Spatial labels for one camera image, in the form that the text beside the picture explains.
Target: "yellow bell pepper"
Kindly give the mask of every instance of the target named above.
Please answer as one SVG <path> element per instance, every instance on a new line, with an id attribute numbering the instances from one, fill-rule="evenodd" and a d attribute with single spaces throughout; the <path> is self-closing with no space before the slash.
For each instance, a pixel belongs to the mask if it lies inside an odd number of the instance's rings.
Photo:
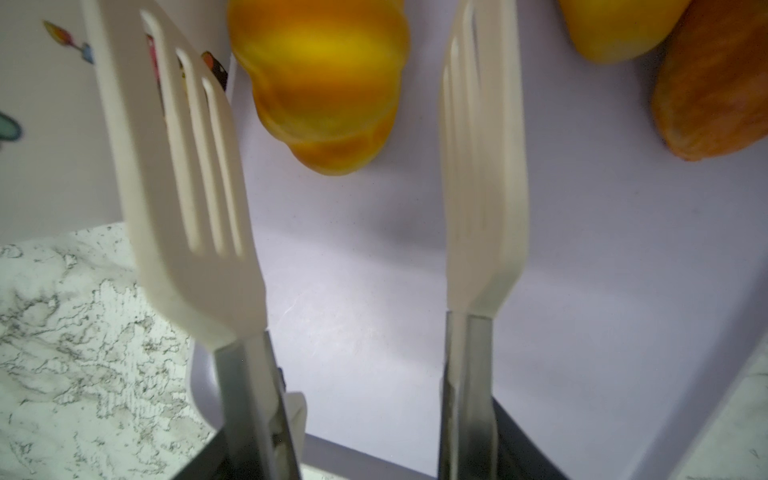
<path id="1" fill-rule="evenodd" d="M 637 57 L 659 45 L 690 0 L 560 0 L 576 50 L 597 63 Z"/>
<path id="2" fill-rule="evenodd" d="M 344 175 L 379 153 L 410 49 L 403 0 L 230 0 L 227 21 L 260 120 L 296 158 Z"/>

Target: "white spatula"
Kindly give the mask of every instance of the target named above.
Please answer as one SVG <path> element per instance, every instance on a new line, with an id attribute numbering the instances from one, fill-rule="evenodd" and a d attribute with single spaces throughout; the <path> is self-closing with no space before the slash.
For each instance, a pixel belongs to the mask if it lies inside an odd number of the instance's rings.
<path id="1" fill-rule="evenodd" d="M 492 324 L 528 252 L 514 0 L 460 0 L 442 76 L 448 321 L 439 479 L 495 478 Z"/>
<path id="2" fill-rule="evenodd" d="M 214 352 L 236 472 L 300 478 L 227 98 L 152 0 L 82 5 L 141 285 Z"/>

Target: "bell pepper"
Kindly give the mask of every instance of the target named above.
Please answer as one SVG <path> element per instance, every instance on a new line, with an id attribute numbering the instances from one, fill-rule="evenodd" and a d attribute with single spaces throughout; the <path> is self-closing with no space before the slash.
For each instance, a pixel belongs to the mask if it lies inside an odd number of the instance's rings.
<path id="1" fill-rule="evenodd" d="M 694 0 L 667 46 L 651 100 L 656 127 L 687 161 L 768 136 L 768 2 Z"/>
<path id="2" fill-rule="evenodd" d="M 230 0 L 227 22 L 259 119 L 296 158 L 343 175 L 379 153 L 410 49 L 402 0 Z"/>
<path id="3" fill-rule="evenodd" d="M 659 45 L 690 0 L 560 0 L 579 53 L 596 63 L 628 60 Z"/>

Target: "stainless steel handle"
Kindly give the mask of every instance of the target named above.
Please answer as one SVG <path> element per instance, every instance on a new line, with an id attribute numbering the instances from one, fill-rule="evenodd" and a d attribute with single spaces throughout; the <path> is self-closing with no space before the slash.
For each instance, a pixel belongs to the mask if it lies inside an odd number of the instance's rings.
<path id="1" fill-rule="evenodd" d="M 248 371 L 247 342 L 264 342 L 266 358 L 271 361 L 273 385 L 280 398 L 272 418 L 263 414 L 259 393 Z M 293 448 L 290 422 L 283 395 L 285 387 L 275 362 L 269 332 L 239 340 L 215 352 L 216 370 L 221 389 L 224 431 L 236 478 L 259 480 L 301 480 L 299 462 Z"/>
<path id="2" fill-rule="evenodd" d="M 446 320 L 442 387 L 439 480 L 495 480 L 498 430 L 493 410 L 493 319 L 483 316 Z M 451 348 L 456 329 L 465 329 L 463 352 Z M 458 385 L 449 382 L 451 356 L 462 355 Z"/>

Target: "marble countertop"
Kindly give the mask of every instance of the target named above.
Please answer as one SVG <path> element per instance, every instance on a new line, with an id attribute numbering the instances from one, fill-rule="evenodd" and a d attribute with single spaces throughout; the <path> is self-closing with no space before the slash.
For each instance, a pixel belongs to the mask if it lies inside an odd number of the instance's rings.
<path id="1" fill-rule="evenodd" d="M 188 340 L 137 286 L 121 224 L 0 247 L 0 478 L 171 478 L 212 435 Z M 676 478 L 768 478 L 768 349 Z"/>

